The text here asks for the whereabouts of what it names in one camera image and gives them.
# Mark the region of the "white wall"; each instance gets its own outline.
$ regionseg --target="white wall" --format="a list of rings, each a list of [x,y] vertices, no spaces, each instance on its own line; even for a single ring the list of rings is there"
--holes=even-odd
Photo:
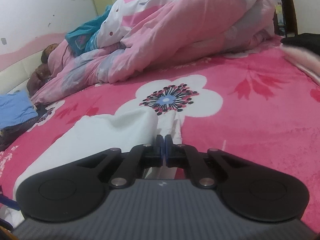
[[[92,0],[0,0],[0,55],[15,52],[37,37],[65,33],[93,19]]]
[[[298,32],[320,34],[320,0],[293,0]]]

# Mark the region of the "white flower print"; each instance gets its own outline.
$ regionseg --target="white flower print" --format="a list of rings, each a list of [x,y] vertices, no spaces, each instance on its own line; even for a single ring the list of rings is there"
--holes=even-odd
[[[56,110],[64,104],[65,100],[61,100],[59,102],[53,103],[46,107],[45,109],[48,110],[46,114],[44,114],[38,122],[36,122],[27,132],[30,132],[34,127],[41,126],[45,124],[51,117],[53,117]]]
[[[5,165],[5,163],[12,159],[12,153],[13,153],[13,152],[15,151],[15,149],[17,149],[18,147],[19,147],[19,145],[13,146],[13,147],[11,148],[11,150],[10,150],[11,152],[9,152],[9,153],[6,155],[6,157],[4,157],[4,158],[0,161],[0,178],[1,178],[2,174],[3,174],[3,170],[4,170],[4,165]],[[0,152],[0,158],[2,158],[3,155],[4,155],[4,151],[3,151],[3,152]]]
[[[261,51],[260,48],[255,48],[255,49],[250,49],[250,50],[239,52],[239,53],[226,53],[226,54],[223,54],[223,56],[227,58],[243,58],[243,57],[248,57],[250,54],[259,53],[260,51]]]
[[[223,99],[215,91],[203,89],[207,78],[190,75],[175,81],[156,80],[142,85],[136,91],[136,98],[124,103],[116,114],[149,106],[158,116],[176,111],[183,124],[185,116],[207,117],[216,114],[222,107]]]

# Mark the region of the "red leaf pattern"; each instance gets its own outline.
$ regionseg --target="red leaf pattern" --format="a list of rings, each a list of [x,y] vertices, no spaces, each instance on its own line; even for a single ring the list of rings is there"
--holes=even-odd
[[[310,96],[317,102],[320,103],[320,90],[318,88],[311,89]]]
[[[60,119],[62,119],[65,115],[69,115],[72,111],[76,111],[77,108],[78,108],[78,103],[74,104],[71,107],[67,107],[67,108],[63,109],[61,112],[56,114],[54,116],[54,118],[58,118],[59,117]]]
[[[275,95],[267,86],[260,84],[255,79],[252,79],[252,88],[257,94],[264,96],[266,100]]]
[[[96,115],[98,111],[99,111],[98,107],[90,107],[84,115],[93,116],[93,115]],[[67,124],[76,123],[81,119],[81,117],[82,117],[82,115],[77,115],[77,116],[71,118],[67,122]]]
[[[246,78],[236,86],[233,93],[237,92],[239,99],[245,97],[247,100],[249,100],[251,89],[253,89],[254,92],[264,96],[265,99],[268,100],[270,97],[275,96],[275,94],[270,88],[282,89],[282,87],[280,87],[279,84],[286,83],[288,82],[282,81],[275,77],[258,74],[250,70],[248,66]]]
[[[277,78],[270,77],[270,76],[264,76],[264,75],[259,75],[258,74],[258,77],[260,78],[262,83],[264,83],[265,85],[267,85],[269,87],[282,88],[277,83],[286,83],[286,82],[283,82],[283,81],[281,81],[281,80],[279,80]]]
[[[245,78],[243,81],[241,81],[233,91],[233,93],[238,93],[238,98],[241,99],[243,96],[249,100],[249,95],[250,95],[250,84],[248,80]]]

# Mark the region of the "wooden bed frame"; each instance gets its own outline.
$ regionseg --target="wooden bed frame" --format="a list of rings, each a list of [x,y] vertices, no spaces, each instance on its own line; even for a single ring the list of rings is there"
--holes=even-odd
[[[298,25],[297,25],[297,18],[294,10],[293,0],[281,0],[281,1],[282,1],[282,13],[283,13],[284,24],[285,24],[285,35],[287,35],[287,33],[294,33],[295,35],[298,35]],[[280,35],[281,31],[278,26],[278,18],[277,18],[276,12],[275,12],[273,22],[275,26],[275,33]]]

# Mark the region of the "black circular pad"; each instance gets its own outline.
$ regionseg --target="black circular pad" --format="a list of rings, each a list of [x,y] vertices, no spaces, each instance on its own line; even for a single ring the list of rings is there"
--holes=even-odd
[[[221,196],[236,213],[261,222],[299,218],[309,201],[298,179],[261,166],[234,169],[221,186]]]
[[[90,169],[55,168],[26,179],[16,196],[25,216],[66,222],[93,211],[103,200],[104,186]]]

